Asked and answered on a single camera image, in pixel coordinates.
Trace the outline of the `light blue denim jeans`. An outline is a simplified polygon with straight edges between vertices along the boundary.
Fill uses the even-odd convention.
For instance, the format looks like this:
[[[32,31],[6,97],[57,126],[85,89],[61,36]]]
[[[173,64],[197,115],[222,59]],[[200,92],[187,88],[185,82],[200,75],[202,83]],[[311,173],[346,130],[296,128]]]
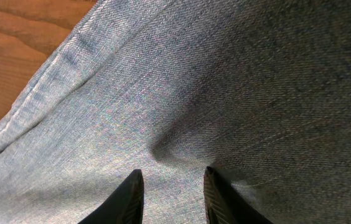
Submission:
[[[205,223],[207,166],[273,223],[351,223],[351,1],[98,1],[0,120],[0,223],[135,169],[144,223]]]

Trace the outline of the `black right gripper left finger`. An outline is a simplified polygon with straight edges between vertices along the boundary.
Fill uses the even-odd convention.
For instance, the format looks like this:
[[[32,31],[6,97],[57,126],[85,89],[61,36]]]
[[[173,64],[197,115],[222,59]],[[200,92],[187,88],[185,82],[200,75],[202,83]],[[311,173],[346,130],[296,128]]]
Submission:
[[[135,169],[79,224],[142,224],[143,208],[143,174],[141,169]]]

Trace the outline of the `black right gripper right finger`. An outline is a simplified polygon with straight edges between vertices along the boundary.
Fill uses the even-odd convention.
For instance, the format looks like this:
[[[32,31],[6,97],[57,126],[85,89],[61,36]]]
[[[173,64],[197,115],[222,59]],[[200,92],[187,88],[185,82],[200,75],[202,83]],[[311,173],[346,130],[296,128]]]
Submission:
[[[208,224],[272,224],[209,166],[204,174],[204,199]]]

